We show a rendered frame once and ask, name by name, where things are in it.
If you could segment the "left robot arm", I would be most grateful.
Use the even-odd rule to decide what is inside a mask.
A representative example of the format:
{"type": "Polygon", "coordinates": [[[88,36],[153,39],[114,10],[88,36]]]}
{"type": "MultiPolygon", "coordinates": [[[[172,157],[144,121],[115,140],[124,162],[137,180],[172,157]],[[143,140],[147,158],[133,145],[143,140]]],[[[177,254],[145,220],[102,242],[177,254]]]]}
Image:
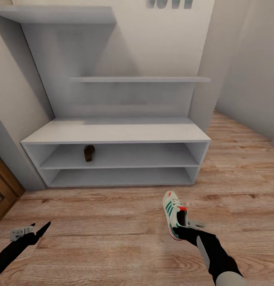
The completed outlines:
{"type": "Polygon", "coordinates": [[[35,245],[39,238],[43,236],[47,228],[50,226],[49,221],[44,225],[39,231],[35,233],[33,227],[35,223],[30,226],[18,227],[10,231],[10,241],[11,243],[3,249],[0,253],[0,274],[8,267],[13,260],[15,260],[24,250],[30,245],[35,245]]]}

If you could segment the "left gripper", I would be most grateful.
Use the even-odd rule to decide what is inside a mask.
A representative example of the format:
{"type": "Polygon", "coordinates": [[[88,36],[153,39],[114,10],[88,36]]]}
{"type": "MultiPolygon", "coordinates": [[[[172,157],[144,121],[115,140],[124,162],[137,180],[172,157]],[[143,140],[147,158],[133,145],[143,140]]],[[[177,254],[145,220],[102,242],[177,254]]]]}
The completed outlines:
{"type": "MultiPolygon", "coordinates": [[[[7,251],[9,254],[12,255],[13,260],[15,260],[24,250],[30,245],[35,245],[39,238],[43,236],[46,232],[47,228],[50,226],[51,222],[49,221],[46,225],[44,225],[39,231],[35,233],[30,232],[25,234],[23,237],[20,237],[16,241],[11,242],[3,251],[7,251]]],[[[33,223],[30,226],[35,226],[33,223]]]]}

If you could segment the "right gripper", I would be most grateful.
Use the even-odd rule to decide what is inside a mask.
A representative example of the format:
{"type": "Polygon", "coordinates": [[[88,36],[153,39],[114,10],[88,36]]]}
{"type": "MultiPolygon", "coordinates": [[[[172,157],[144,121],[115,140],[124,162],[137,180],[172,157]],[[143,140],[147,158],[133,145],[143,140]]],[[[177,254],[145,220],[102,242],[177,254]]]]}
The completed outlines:
{"type": "Polygon", "coordinates": [[[185,228],[185,227],[179,226],[178,228],[173,227],[173,231],[175,234],[179,235],[179,238],[181,240],[187,240],[189,243],[193,244],[191,236],[192,236],[192,233],[197,230],[193,228],[185,228]]]}

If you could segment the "sandal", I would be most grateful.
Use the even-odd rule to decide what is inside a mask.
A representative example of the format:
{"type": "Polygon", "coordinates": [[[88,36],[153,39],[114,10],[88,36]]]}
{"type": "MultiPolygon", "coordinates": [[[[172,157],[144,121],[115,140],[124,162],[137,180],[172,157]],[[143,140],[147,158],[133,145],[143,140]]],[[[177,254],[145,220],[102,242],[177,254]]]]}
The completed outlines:
{"type": "Polygon", "coordinates": [[[84,148],[84,158],[86,162],[91,162],[91,155],[95,152],[95,148],[93,145],[88,145],[84,148]]]}

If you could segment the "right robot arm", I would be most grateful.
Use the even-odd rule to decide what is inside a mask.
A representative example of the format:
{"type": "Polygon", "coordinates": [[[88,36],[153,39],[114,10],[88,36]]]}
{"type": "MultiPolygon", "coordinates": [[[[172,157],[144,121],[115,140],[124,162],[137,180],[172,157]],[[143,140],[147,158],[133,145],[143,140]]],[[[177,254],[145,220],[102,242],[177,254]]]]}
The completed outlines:
{"type": "Polygon", "coordinates": [[[196,227],[204,228],[204,222],[190,218],[187,223],[189,224],[187,228],[173,227],[173,231],[179,235],[181,240],[187,240],[198,247],[208,272],[213,276],[214,284],[216,286],[249,286],[238,270],[236,261],[227,255],[216,235],[196,230],[196,227]]]}

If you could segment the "gym shoe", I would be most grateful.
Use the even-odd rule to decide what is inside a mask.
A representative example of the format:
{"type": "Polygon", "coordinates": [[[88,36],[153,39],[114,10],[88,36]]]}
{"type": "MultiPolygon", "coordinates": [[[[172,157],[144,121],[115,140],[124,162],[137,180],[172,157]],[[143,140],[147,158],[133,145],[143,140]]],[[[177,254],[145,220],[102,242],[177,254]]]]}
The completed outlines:
{"type": "Polygon", "coordinates": [[[167,218],[168,229],[172,238],[182,241],[178,234],[175,234],[173,227],[188,227],[188,210],[184,207],[173,191],[167,191],[163,197],[163,209],[167,218]]]}

